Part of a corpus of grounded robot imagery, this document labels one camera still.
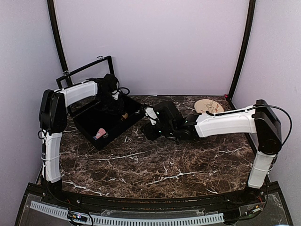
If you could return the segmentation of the pink teal patterned sock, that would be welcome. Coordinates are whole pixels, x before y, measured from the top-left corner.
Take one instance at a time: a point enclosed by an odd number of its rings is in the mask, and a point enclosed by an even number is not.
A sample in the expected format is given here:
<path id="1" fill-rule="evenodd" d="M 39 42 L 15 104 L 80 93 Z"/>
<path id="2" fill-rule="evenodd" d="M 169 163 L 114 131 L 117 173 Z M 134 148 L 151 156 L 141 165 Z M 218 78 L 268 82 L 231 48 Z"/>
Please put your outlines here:
<path id="1" fill-rule="evenodd" d="M 97 139 L 99 139 L 100 137 L 102 137 L 102 136 L 105 135 L 105 134 L 106 134 L 105 129 L 100 128 L 100 129 L 97 131 L 96 135 L 94 136 L 94 139 L 97 140 Z"/>

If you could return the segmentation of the black storage box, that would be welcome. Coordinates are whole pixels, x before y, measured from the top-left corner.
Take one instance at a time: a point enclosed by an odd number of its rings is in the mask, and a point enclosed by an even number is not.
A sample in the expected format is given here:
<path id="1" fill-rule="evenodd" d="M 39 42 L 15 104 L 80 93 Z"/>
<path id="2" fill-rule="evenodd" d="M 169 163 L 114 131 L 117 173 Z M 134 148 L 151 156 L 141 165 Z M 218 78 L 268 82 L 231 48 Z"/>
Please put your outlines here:
<path id="1" fill-rule="evenodd" d="M 144 117 L 144 106 L 129 96 L 123 96 L 128 118 L 122 120 L 122 115 L 111 115 L 96 110 L 99 101 L 88 97 L 72 105 L 71 118 L 77 129 L 98 150 L 107 146 L 123 132 Z M 106 134 L 95 140 L 97 131 L 103 128 Z"/>

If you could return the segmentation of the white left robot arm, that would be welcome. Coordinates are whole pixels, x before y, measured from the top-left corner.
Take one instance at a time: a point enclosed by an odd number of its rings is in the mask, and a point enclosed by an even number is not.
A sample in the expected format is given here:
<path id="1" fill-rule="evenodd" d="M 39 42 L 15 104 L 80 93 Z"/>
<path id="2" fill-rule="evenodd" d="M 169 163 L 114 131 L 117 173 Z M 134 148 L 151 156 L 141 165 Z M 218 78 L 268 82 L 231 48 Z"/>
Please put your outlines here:
<path id="1" fill-rule="evenodd" d="M 122 100 L 123 92 L 113 74 L 103 78 L 90 78 L 68 88 L 47 89 L 43 93 L 40 106 L 39 139 L 42 140 L 42 175 L 48 183 L 61 179 L 59 153 L 62 132 L 67 126 L 67 108 L 87 97 L 95 97 L 103 105 L 105 113 L 128 118 Z"/>

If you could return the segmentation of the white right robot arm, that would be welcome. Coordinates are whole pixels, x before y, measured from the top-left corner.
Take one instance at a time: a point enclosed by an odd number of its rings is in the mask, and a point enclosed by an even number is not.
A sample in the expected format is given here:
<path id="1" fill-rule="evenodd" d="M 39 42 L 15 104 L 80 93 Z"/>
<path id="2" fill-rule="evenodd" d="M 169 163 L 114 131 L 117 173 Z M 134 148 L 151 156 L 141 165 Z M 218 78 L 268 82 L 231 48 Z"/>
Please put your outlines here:
<path id="1" fill-rule="evenodd" d="M 146 107 L 145 116 L 150 120 L 141 131 L 148 140 L 174 137 L 177 140 L 196 140 L 214 135 L 249 133 L 256 134 L 258 148 L 248 178 L 248 188 L 240 193 L 240 200 L 250 204 L 258 197 L 265 177 L 275 158 L 286 143 L 282 138 L 281 122 L 273 112 L 275 106 L 263 99 L 254 105 L 222 113 L 190 114 L 183 117 L 171 101 Z"/>

